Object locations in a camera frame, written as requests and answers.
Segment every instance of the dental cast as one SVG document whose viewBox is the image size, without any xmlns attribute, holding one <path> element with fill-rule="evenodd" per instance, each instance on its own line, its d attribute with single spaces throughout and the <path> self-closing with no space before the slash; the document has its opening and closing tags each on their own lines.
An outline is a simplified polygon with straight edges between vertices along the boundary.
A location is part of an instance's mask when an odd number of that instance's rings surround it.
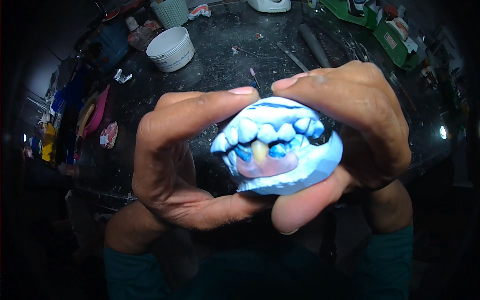
<svg viewBox="0 0 480 300">
<path fill-rule="evenodd" d="M 242 110 L 212 143 L 239 192 L 288 195 L 325 180 L 341 160 L 343 145 L 332 132 L 321 146 L 319 114 L 293 100 L 270 97 Z"/>
</svg>

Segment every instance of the gray handle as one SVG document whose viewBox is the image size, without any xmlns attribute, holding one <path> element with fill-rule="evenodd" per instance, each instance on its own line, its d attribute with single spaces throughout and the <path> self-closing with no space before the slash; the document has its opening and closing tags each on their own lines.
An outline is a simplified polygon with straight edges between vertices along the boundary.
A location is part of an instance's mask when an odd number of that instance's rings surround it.
<svg viewBox="0 0 480 300">
<path fill-rule="evenodd" d="M 325 54 L 324 49 L 318 42 L 317 38 L 315 37 L 315 34 L 310 29 L 310 27 L 308 27 L 305 24 L 300 25 L 300 34 L 303 37 L 303 39 L 305 39 L 305 42 L 307 42 L 308 47 L 310 47 L 310 50 L 312 51 L 313 55 L 317 58 L 322 68 L 331 68 L 332 66 L 328 61 L 328 58 L 327 58 L 327 55 Z"/>
</svg>

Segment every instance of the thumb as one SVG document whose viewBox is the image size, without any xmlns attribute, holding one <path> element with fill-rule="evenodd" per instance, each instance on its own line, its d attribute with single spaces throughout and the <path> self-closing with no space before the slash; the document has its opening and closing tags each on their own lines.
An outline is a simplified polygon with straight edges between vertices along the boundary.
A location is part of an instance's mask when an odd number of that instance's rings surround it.
<svg viewBox="0 0 480 300">
<path fill-rule="evenodd" d="M 351 181 L 351 175 L 338 166 L 324 181 L 293 195 L 280 196 L 272 209 L 273 225 L 280 233 L 295 233 L 327 206 L 338 201 Z"/>
</svg>

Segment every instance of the light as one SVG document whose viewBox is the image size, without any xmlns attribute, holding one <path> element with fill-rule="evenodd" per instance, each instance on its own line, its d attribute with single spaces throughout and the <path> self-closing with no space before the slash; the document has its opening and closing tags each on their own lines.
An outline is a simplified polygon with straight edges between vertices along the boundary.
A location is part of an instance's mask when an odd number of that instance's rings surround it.
<svg viewBox="0 0 480 300">
<path fill-rule="evenodd" d="M 444 140 L 447 139 L 447 130 L 445 130 L 445 127 L 443 125 L 440 127 L 440 136 Z"/>
</svg>

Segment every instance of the hand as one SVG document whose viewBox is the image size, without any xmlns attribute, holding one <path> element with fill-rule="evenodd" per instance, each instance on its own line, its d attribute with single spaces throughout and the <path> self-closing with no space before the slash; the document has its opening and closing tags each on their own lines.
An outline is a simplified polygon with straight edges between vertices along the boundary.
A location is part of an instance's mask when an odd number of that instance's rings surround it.
<svg viewBox="0 0 480 300">
<path fill-rule="evenodd" d="M 272 91 L 343 123 L 344 153 L 332 175 L 277 199 L 272 221 L 280 232 L 296 231 L 346 192 L 382 189 L 410 165 L 407 122 L 395 92 L 375 65 L 352 61 L 316 69 L 277 81 Z"/>
<path fill-rule="evenodd" d="M 187 143 L 257 100 L 258 92 L 251 87 L 163 95 L 138 126 L 132 181 L 138 201 L 164 221 L 196 229 L 212 229 L 271 207 L 239 194 L 214 198 L 196 188 Z"/>
</svg>

